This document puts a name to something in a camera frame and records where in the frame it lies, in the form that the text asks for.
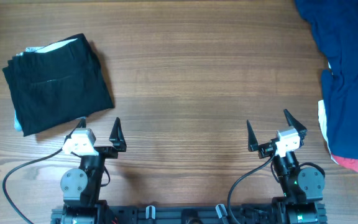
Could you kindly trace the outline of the blue polo shirt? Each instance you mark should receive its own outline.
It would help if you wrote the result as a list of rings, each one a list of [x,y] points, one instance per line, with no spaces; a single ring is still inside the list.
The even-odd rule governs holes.
[[[295,5],[329,64],[321,74],[329,149],[358,159],[358,0],[296,0]]]

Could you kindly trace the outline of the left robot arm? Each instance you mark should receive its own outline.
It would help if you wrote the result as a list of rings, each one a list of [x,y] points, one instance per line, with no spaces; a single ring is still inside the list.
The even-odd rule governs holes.
[[[76,169],[65,172],[60,181],[63,192],[63,209],[54,211],[52,223],[117,223],[118,219],[109,208],[107,201],[100,200],[99,194],[103,174],[107,174],[106,159],[116,159],[127,149],[122,133],[121,120],[116,118],[109,141],[111,146],[95,146],[96,137],[81,119],[76,128],[66,136],[62,150],[80,158]]]

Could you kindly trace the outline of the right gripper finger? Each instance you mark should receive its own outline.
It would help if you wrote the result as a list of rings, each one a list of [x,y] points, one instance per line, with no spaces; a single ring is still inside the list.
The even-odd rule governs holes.
[[[295,119],[287,109],[284,109],[283,112],[286,117],[288,125],[293,126],[298,132],[300,137],[305,137],[308,131],[307,128],[303,124],[301,124],[297,119]]]
[[[247,120],[247,132],[248,132],[248,150],[250,152],[258,151],[258,142],[255,136],[255,133],[252,129],[252,125],[249,120]]]

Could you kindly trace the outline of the red t-shirt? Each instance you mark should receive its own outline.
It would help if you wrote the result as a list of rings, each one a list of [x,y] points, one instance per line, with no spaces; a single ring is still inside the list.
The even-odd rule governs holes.
[[[332,155],[331,157],[332,160],[340,166],[343,166],[344,168],[349,170],[353,170],[354,172],[358,172],[358,159],[350,159],[335,155]]]

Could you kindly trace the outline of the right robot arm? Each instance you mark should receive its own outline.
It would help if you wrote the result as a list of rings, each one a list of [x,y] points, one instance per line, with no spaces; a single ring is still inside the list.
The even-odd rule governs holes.
[[[325,172],[312,162],[300,164],[295,150],[304,145],[307,128],[284,110],[288,127],[278,130],[270,142],[259,144],[247,122],[249,151],[257,151],[261,159],[268,157],[275,180],[280,184],[282,197],[274,197],[270,204],[244,206],[244,217],[252,223],[323,224],[328,222],[321,203],[325,186]]]

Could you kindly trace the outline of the white garment under black stack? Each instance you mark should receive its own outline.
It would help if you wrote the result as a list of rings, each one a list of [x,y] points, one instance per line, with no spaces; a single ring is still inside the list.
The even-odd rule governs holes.
[[[43,53],[47,53],[47,52],[59,49],[59,48],[65,46],[65,45],[67,45],[67,44],[69,44],[71,42],[76,41],[76,40],[77,40],[77,38],[74,38],[74,39],[68,39],[68,40],[61,40],[59,42],[55,42],[55,43],[52,43],[52,44],[47,45],[47,46],[26,47],[23,52],[18,53],[16,55],[17,56],[22,56],[24,54],[24,52],[35,52],[35,53],[43,54]],[[16,131],[22,131],[22,126],[21,126],[19,120],[17,119],[16,111],[14,112],[14,129]]]

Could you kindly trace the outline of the white t-shirt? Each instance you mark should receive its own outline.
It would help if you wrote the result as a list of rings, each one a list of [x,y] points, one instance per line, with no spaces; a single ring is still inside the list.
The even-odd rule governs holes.
[[[334,158],[334,154],[331,152],[331,149],[329,148],[329,139],[328,139],[328,110],[326,106],[326,101],[330,101],[331,84],[332,81],[328,81],[325,84],[322,83],[323,99],[318,101],[318,122],[323,139],[326,141],[326,146],[329,155],[331,156],[331,160],[336,164],[338,164],[337,160]]]

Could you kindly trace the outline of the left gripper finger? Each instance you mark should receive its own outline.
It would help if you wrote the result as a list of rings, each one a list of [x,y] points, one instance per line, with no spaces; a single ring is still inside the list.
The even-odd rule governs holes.
[[[117,117],[114,125],[112,127],[109,141],[112,143],[112,146],[119,152],[126,152],[127,144],[124,139],[124,135],[121,127],[121,120]]]
[[[81,118],[79,120],[79,123],[76,125],[76,127],[70,132],[70,134],[73,134],[74,131],[78,128],[85,128],[86,127],[86,119],[85,118]]]

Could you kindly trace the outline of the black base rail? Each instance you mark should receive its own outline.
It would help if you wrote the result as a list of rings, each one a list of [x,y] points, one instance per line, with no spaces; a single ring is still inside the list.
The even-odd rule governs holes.
[[[306,205],[243,204],[232,208],[239,223],[317,223],[327,224],[323,204]],[[155,207],[115,206],[107,212],[106,223],[234,223],[223,204],[213,207]],[[92,212],[52,210],[52,223],[103,223],[96,209]]]

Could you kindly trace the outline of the folded black garment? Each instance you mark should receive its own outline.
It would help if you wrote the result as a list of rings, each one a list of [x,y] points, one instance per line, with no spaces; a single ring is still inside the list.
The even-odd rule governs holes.
[[[25,52],[2,72],[24,136],[113,108],[98,56],[84,34],[47,52]]]

